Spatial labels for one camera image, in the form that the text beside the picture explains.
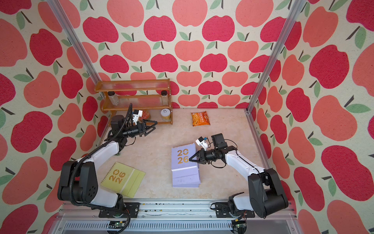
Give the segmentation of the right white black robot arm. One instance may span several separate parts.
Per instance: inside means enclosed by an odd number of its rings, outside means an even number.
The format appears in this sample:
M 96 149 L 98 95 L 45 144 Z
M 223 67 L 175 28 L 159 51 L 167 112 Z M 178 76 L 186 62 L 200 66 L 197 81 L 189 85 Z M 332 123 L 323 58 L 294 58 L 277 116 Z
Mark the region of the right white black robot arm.
M 237 144 L 229 146 L 223 134 L 212 137 L 213 148 L 208 149 L 207 138 L 200 137 L 195 143 L 201 149 L 189 158 L 190 162 L 210 164 L 221 160 L 225 166 L 231 166 L 248 183 L 248 191 L 229 197 L 227 204 L 216 205 L 216 210 L 234 218 L 242 218 L 249 212 L 251 217 L 268 215 L 288 208 L 289 202 L 278 173 L 274 169 L 264 169 L 244 157 L 237 149 Z

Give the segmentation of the yellow-green calendar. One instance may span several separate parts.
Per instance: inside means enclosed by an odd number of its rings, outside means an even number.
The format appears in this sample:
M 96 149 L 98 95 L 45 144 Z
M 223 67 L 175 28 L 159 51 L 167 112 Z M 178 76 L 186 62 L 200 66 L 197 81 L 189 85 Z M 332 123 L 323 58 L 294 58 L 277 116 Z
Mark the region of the yellow-green calendar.
M 116 162 L 101 181 L 101 186 L 123 196 L 134 198 L 146 173 Z

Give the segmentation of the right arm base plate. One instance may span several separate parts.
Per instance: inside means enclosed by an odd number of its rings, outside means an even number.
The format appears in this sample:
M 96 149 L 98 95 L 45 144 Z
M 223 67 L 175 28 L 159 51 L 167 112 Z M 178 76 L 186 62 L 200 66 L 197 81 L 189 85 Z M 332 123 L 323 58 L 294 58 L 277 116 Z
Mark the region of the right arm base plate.
M 215 202 L 210 209 L 216 213 L 217 218 L 254 218 L 255 213 L 250 210 L 238 210 L 232 202 Z

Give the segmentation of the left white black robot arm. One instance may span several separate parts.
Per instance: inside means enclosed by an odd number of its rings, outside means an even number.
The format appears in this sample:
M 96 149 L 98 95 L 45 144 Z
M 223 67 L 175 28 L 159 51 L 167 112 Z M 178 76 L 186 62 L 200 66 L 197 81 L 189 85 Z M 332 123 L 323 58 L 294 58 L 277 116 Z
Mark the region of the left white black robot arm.
M 157 121 L 133 122 L 130 116 L 116 115 L 103 144 L 88 155 L 63 164 L 57 189 L 57 198 L 75 206 L 86 206 L 100 211 L 100 217 L 132 218 L 129 208 L 119 193 L 100 188 L 96 172 L 112 156 L 127 146 L 128 138 L 145 137 L 155 130 Z

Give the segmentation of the purple calendar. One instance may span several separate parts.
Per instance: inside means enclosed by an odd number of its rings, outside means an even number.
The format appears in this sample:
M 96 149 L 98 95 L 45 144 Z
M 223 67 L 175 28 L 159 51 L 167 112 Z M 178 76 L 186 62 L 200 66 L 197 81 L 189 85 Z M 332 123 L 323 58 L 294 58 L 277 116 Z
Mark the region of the purple calendar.
M 174 188 L 198 188 L 200 184 L 198 167 L 172 171 L 172 186 Z
M 171 149 L 172 178 L 199 175 L 197 163 L 189 161 L 189 158 L 195 153 L 195 143 L 180 145 Z

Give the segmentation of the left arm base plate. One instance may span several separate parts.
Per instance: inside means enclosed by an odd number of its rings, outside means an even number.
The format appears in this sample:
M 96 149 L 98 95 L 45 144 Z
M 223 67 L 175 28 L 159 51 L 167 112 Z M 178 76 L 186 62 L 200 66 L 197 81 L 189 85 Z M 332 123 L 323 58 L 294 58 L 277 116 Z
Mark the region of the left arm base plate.
M 98 217 L 100 218 L 137 218 L 139 211 L 139 202 L 122 202 L 120 206 L 113 208 L 100 209 Z

